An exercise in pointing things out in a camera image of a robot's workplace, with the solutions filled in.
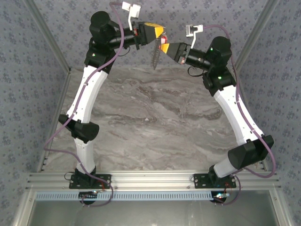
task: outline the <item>marble floor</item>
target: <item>marble floor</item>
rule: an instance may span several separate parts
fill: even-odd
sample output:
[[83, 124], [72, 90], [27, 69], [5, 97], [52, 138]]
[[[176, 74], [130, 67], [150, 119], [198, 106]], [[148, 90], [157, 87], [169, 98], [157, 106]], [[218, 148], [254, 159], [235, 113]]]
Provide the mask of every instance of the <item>marble floor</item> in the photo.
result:
[[[81, 77], [81, 71], [71, 71], [62, 113], [72, 104]], [[190, 77], [185, 68], [113, 68], [91, 121], [100, 126], [94, 144], [98, 170], [207, 170], [236, 145], [230, 123], [202, 78]], [[52, 147], [75, 152], [66, 129]], [[75, 167], [74, 157], [49, 153], [44, 170]]]

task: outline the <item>patterned wallpaper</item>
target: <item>patterned wallpaper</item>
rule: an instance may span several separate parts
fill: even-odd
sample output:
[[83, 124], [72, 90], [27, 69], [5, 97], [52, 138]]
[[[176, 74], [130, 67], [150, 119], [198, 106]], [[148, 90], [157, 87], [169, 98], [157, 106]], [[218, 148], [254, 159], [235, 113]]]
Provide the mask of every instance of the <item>patterned wallpaper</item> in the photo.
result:
[[65, 74], [21, 0], [0, 1], [0, 225], [37, 168]]
[[280, 1], [240, 75], [252, 115], [275, 139], [273, 153], [301, 225], [301, 3]]
[[[90, 17], [97, 11], [107, 11], [111, 19], [116, 20], [109, 6], [110, 0], [35, 0], [56, 42], [62, 50], [68, 64], [82, 67], [88, 43]], [[184, 41], [187, 24], [222, 24], [232, 37], [235, 58], [242, 49], [266, 0], [131, 0], [142, 5], [138, 21], [148, 21], [164, 25], [167, 28], [169, 42]], [[128, 12], [118, 8], [118, 13], [128, 27]], [[197, 36], [195, 48], [207, 50], [215, 36], [224, 35], [218, 29], [212, 29]], [[154, 44], [134, 48], [126, 57], [119, 57], [119, 65], [150, 65]], [[159, 64], [175, 65], [168, 56], [162, 54]]]

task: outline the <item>purple cable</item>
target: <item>purple cable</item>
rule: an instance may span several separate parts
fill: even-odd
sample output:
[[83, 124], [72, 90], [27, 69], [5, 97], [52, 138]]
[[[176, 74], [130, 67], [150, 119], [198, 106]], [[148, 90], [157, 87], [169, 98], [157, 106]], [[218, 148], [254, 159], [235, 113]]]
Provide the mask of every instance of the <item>purple cable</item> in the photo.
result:
[[[223, 27], [223, 26], [220, 26], [220, 25], [217, 25], [217, 24], [214, 24], [214, 25], [209, 25], [209, 26], [204, 26], [203, 29], [207, 29], [207, 28], [213, 28], [213, 27], [217, 27], [217, 28], [220, 28], [222, 29], [226, 36], [227, 36], [227, 39], [230, 40], [230, 35], [229, 33], [227, 32], [227, 30]], [[251, 125], [251, 123], [248, 121], [248, 119], [246, 118], [241, 106], [240, 106], [240, 100], [239, 100], [239, 77], [238, 77], [238, 74], [237, 74], [237, 71], [236, 71], [236, 68], [235, 68], [235, 65], [234, 65], [234, 58], [233, 58], [233, 55], [231, 55], [231, 63], [232, 63], [232, 67], [233, 67], [233, 71], [234, 71], [234, 74], [235, 74], [235, 78], [236, 78], [236, 103], [237, 103], [237, 106], [238, 106], [238, 109], [239, 109], [239, 112], [241, 113], [241, 116], [243, 117], [243, 119], [245, 120], [246, 124], [248, 125], [248, 127], [250, 128], [250, 130], [257, 136], [257, 138], [262, 142], [262, 144], [264, 145], [264, 147], [267, 149], [267, 151], [269, 152], [270, 156], [271, 156], [271, 159], [272, 159], [272, 163], [273, 163], [273, 169], [271, 171], [270, 174], [268, 175], [261, 175], [259, 173], [256, 173], [254, 172], [253, 170], [249, 169], [248, 167], [244, 167], [244, 169], [246, 169], [247, 171], [253, 173], [254, 175], [258, 176], [258, 177], [261, 177], [261, 178], [270, 178], [271, 176], [273, 176], [275, 174], [275, 171], [276, 171], [276, 161], [275, 161], [275, 157], [270, 149], [270, 147], [267, 145], [267, 143], [262, 139], [262, 137], [254, 130], [253, 126]]]
[[104, 203], [102, 203], [102, 204], [98, 204], [98, 205], [85, 205], [85, 204], [83, 203], [83, 199], [82, 199], [82, 201], [81, 201], [82, 204], [83, 204], [84, 206], [88, 206], [88, 207], [99, 207], [99, 206], [104, 206], [104, 205], [108, 204], [108, 203], [112, 200], [113, 194], [114, 194], [112, 185], [111, 185], [110, 183], [108, 183], [106, 180], [101, 179], [101, 178], [98, 178], [98, 177], [95, 177], [95, 176], [91, 175], [90, 173], [88, 173], [88, 171], [87, 171], [87, 170], [84, 168], [84, 166], [82, 165], [82, 163], [81, 163], [79, 157], [78, 157], [76, 154], [74, 154], [73, 152], [66, 151], [66, 150], [48, 149], [48, 148], [47, 148], [47, 145], [53, 140], [53, 138], [54, 138], [57, 134], [59, 134], [59, 133], [62, 131], [63, 128], [65, 128], [65, 127], [67, 126], [67, 124], [72, 120], [72, 118], [73, 118], [74, 115], [76, 114], [76, 110], [77, 110], [77, 108], [78, 108], [78, 106], [79, 106], [80, 99], [81, 99], [81, 97], [82, 97], [82, 95], [83, 95], [83, 93], [84, 93], [84, 90], [85, 90], [85, 88], [86, 88], [86, 86], [87, 86], [89, 80], [92, 78], [92, 76], [93, 76], [96, 72], [99, 72], [100, 70], [102, 70], [102, 69], [105, 68], [106, 66], [110, 65], [111, 63], [113, 63], [114, 60], [116, 60], [116, 58], [118, 57], [118, 55], [119, 55], [119, 54], [121, 53], [121, 51], [122, 51], [123, 44], [124, 44], [124, 31], [123, 31], [123, 27], [122, 27], [121, 20], [120, 20], [120, 18], [119, 18], [119, 16], [118, 16], [118, 13], [117, 13], [116, 9], [114, 8], [114, 5], [115, 5], [115, 6], [122, 6], [122, 3], [119, 3], [119, 2], [110, 2], [110, 7], [112, 8], [113, 12], [115, 13], [115, 15], [116, 15], [116, 17], [117, 17], [118, 24], [119, 24], [119, 28], [120, 28], [120, 34], [121, 34], [120, 47], [119, 47], [117, 53], [115, 54], [115, 56], [114, 56], [111, 60], [109, 60], [107, 63], [101, 65], [99, 68], [97, 68], [96, 70], [94, 70], [94, 71], [89, 75], [89, 77], [88, 77], [87, 80], [85, 81], [85, 85], [82, 87], [82, 89], [81, 89], [81, 91], [80, 91], [80, 93], [79, 93], [79, 98], [78, 98], [78, 100], [77, 100], [77, 102], [76, 102], [76, 104], [75, 104], [74, 111], [73, 111], [72, 115], [71, 115], [70, 118], [69, 118], [69, 119], [68, 119], [68, 120], [67, 120], [67, 121], [66, 121], [66, 122], [65, 122], [65, 123], [64, 123], [64, 124], [63, 124], [63, 125], [62, 125], [62, 126], [61, 126], [61, 127], [60, 127], [60, 128], [59, 128], [59, 129], [58, 129], [58, 130], [57, 130], [57, 131], [56, 131], [56, 132], [48, 139], [48, 140], [47, 140], [47, 141], [46, 141], [46, 143], [45, 143], [45, 145], [44, 145], [44, 150], [46, 150], [46, 151], [71, 154], [72, 156], [74, 156], [74, 157], [77, 159], [77, 161], [79, 162], [80, 166], [82, 167], [82, 169], [84, 170], [84, 172], [85, 172], [89, 177], [94, 178], [94, 179], [99, 180], [99, 181], [102, 181], [102, 182], [106, 183], [106, 184], [110, 187], [110, 189], [112, 190], [112, 193], [111, 193], [111, 195], [110, 195], [110, 198], [108, 199], [108, 201], [106, 201], [106, 202], [104, 202]]
[[222, 202], [222, 203], [219, 203], [219, 204], [222, 205], [222, 206], [228, 206], [228, 205], [231, 205], [232, 203], [236, 202], [237, 199], [239, 198], [240, 194], [241, 194], [241, 183], [240, 183], [240, 180], [238, 179], [238, 176], [234, 175], [234, 177], [237, 179], [237, 181], [238, 181], [238, 187], [239, 187], [238, 194], [237, 194], [237, 196], [235, 197], [235, 199], [233, 199], [233, 200], [230, 201], [230, 202], [223, 203], [221, 200], [219, 200], [219, 199], [217, 199], [217, 198], [214, 198], [214, 200], [217, 200], [217, 201], [219, 201], [219, 202]]

